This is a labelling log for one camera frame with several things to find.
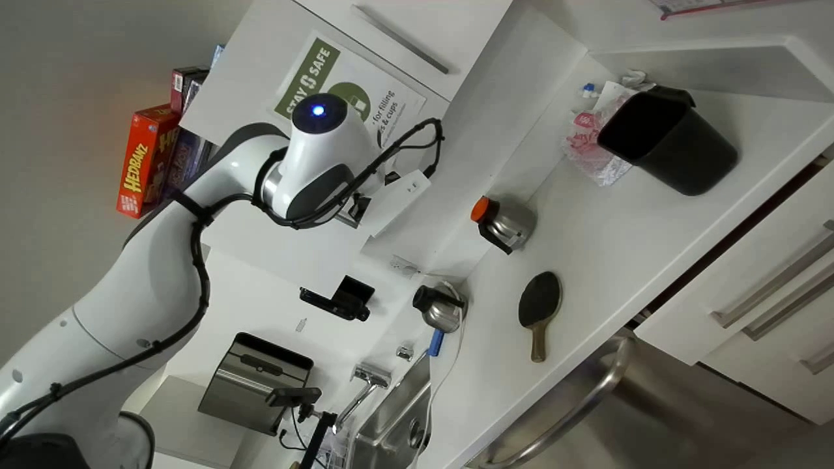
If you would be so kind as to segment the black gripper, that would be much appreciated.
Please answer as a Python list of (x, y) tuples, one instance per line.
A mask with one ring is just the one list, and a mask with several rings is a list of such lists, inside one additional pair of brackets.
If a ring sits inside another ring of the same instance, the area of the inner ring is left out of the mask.
[(358, 233), (384, 233), (393, 224), (424, 190), (431, 181), (414, 169), (392, 185), (381, 185), (375, 194), (355, 198), (340, 221)]

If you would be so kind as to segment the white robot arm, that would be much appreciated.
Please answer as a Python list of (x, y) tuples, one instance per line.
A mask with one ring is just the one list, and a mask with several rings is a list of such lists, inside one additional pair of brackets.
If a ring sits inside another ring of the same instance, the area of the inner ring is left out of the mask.
[(100, 285), (3, 365), (0, 469), (152, 469), (155, 430), (126, 403), (208, 311), (201, 236), (213, 218), (246, 201), (278, 227), (320, 227), (413, 145), (377, 145), (334, 95), (295, 104), (287, 129), (237, 129), (208, 169), (143, 218)]

